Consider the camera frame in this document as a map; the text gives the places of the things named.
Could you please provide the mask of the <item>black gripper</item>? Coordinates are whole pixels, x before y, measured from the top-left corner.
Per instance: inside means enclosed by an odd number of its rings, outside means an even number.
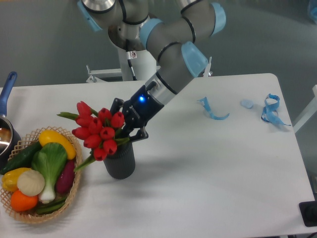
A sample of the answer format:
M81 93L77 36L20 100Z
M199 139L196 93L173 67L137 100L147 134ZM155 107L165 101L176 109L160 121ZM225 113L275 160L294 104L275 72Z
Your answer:
M123 110L125 119L123 141L132 143L149 137L145 126L163 107L164 105L158 102L144 85L127 101L115 98L109 111L113 116ZM130 136L135 128L138 128L138 131L134 136Z

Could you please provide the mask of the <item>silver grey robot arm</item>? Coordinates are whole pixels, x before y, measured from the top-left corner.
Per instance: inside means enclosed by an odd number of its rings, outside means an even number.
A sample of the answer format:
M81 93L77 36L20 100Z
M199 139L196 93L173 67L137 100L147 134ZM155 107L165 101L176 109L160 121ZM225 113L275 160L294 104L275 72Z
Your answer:
M77 5L94 30L116 28L115 45L127 52L146 50L159 64L129 100L116 98L110 109L124 115L119 138L146 139L148 121L207 67L196 43L225 27L223 7L207 0L179 0L181 18L165 24L150 17L146 0L80 0Z

